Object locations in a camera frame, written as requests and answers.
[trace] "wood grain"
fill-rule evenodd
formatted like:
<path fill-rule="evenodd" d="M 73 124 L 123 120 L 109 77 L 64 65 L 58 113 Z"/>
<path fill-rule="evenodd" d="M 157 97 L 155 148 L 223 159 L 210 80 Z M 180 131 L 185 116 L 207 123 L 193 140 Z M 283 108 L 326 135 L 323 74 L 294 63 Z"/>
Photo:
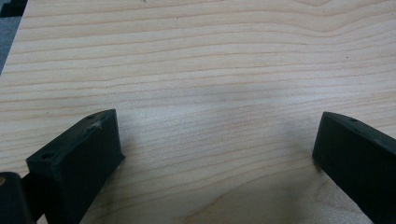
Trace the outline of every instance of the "wood grain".
<path fill-rule="evenodd" d="M 311 152 L 323 111 L 396 136 L 395 11 L 30 0 L 0 78 L 0 170 L 25 175 L 26 157 L 116 108 L 126 161 L 83 223 L 370 223 Z"/>

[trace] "gray floor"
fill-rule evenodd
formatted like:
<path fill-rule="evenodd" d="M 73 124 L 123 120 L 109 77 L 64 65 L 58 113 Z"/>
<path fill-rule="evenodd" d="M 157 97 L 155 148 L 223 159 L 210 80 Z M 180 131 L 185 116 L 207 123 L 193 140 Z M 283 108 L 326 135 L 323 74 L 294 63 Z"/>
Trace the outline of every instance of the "gray floor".
<path fill-rule="evenodd" d="M 0 0 L 0 7 L 9 0 Z M 12 41 L 20 25 L 21 17 L 0 18 L 0 75 L 3 72 Z"/>

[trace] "wooden surface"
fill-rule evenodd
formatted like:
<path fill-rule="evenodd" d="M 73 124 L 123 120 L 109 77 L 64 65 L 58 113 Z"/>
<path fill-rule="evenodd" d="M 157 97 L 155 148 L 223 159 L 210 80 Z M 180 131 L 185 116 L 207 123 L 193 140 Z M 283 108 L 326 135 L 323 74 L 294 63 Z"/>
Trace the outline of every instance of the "wooden surface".
<path fill-rule="evenodd" d="M 0 170 L 116 108 L 126 161 L 82 223 L 370 223 L 311 152 L 323 111 L 396 136 L 395 29 L 396 1 L 30 0 Z"/>

